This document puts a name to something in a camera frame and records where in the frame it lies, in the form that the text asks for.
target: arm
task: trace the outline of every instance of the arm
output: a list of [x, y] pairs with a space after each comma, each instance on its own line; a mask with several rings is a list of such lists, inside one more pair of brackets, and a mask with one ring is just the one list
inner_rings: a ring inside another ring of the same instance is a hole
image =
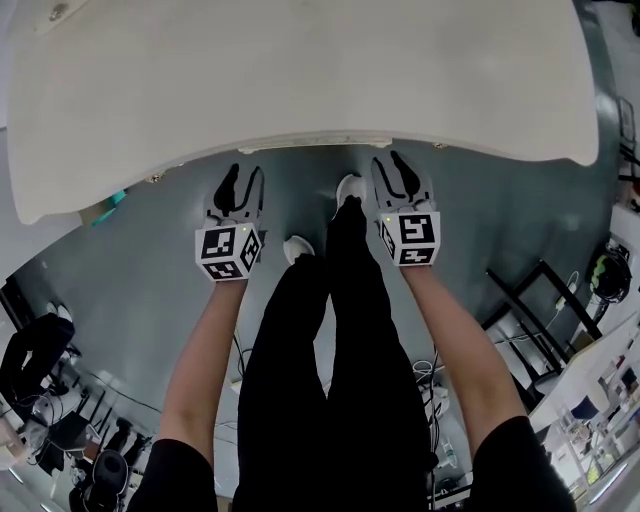
[[402, 267], [460, 400], [472, 456], [499, 425], [526, 416], [509, 369], [478, 322], [430, 267]]
[[176, 365], [158, 439], [182, 441], [213, 460], [213, 430], [247, 281], [216, 284]]

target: white table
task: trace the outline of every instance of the white table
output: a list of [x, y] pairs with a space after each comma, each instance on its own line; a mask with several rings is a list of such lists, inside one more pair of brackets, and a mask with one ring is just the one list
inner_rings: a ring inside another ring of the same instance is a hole
[[610, 334], [571, 358], [555, 387], [529, 415], [533, 430], [538, 432], [551, 425], [561, 408], [571, 410], [580, 404], [588, 386], [595, 384], [609, 364], [625, 353], [629, 341], [638, 334], [639, 319], [640, 313], [633, 313]]
[[55, 3], [19, 2], [12, 28], [10, 164], [26, 223], [254, 145], [403, 137], [597, 156], [571, 0], [88, 0], [48, 30]]

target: foot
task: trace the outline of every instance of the foot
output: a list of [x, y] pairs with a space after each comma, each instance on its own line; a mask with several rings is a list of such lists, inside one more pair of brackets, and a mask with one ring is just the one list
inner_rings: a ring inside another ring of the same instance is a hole
[[342, 179], [336, 190], [338, 210], [349, 196], [357, 197], [364, 204], [367, 200], [367, 182], [364, 178], [349, 174]]
[[64, 320], [67, 320], [71, 323], [73, 323], [73, 318], [71, 318], [71, 313], [69, 313], [69, 310], [67, 308], [65, 308], [62, 304], [60, 306], [58, 306], [58, 317], [62, 318]]
[[284, 255], [287, 257], [289, 265], [293, 265], [301, 254], [315, 255], [313, 246], [301, 236], [294, 235], [283, 245]]

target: white box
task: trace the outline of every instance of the white box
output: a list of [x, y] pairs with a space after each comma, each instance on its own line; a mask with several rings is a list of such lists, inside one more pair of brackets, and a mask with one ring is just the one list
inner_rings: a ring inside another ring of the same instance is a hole
[[249, 279], [261, 249], [252, 223], [196, 231], [196, 263], [213, 282]]
[[399, 267], [433, 265], [440, 249], [440, 212], [381, 213], [380, 238]]

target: concrete floor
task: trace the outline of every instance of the concrete floor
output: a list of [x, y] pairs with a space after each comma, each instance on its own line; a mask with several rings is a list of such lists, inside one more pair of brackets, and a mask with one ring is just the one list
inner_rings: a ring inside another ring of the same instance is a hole
[[[616, 185], [617, 113], [611, 66], [598, 20], [577, 3], [587, 34], [598, 91], [600, 156], [583, 168], [570, 161], [516, 162], [455, 148], [397, 141], [431, 175], [442, 213], [442, 248], [435, 270], [453, 294], [478, 319], [493, 310], [501, 294], [485, 275], [491, 267], [515, 284], [543, 258], [564, 280], [587, 270], [594, 248], [608, 234]], [[242, 168], [260, 165], [266, 174], [262, 228], [268, 230], [262, 262], [254, 270], [238, 321], [244, 348], [251, 347], [264, 307], [286, 268], [282, 241], [293, 233], [317, 247], [333, 214], [340, 178], [357, 171], [370, 180], [370, 162], [379, 150], [367, 147], [301, 148], [259, 152], [251, 156], [224, 153], [186, 164], [158, 184], [139, 184], [117, 211], [95, 228], [80, 228], [43, 251], [16, 276], [37, 314], [52, 298], [63, 301], [74, 316], [74, 343], [82, 365], [115, 378], [122, 391], [161, 408], [173, 366], [198, 319], [212, 285], [194, 263], [194, 231], [202, 226], [204, 197], [233, 162]], [[370, 188], [366, 205], [376, 211]], [[432, 344], [409, 291], [370, 223], [369, 247], [383, 268], [400, 340], [411, 360], [430, 359]], [[586, 300], [586, 285], [581, 297]], [[554, 313], [555, 292], [540, 282], [527, 303], [541, 319]], [[570, 337], [577, 319], [563, 312], [552, 326], [560, 339]], [[316, 339], [318, 371], [331, 378], [335, 318], [330, 306]], [[237, 378], [237, 354], [229, 378]], [[364, 380], [384, 368], [354, 368]], [[237, 396], [225, 389], [218, 421], [236, 419]], [[158, 415], [126, 400], [116, 404], [153, 432]], [[283, 425], [287, 418], [274, 418]], [[470, 468], [459, 412], [446, 420], [460, 468]], [[234, 440], [234, 433], [217, 435]], [[235, 446], [216, 442], [216, 476], [222, 495], [237, 482]], [[286, 475], [283, 475], [283, 486]]]

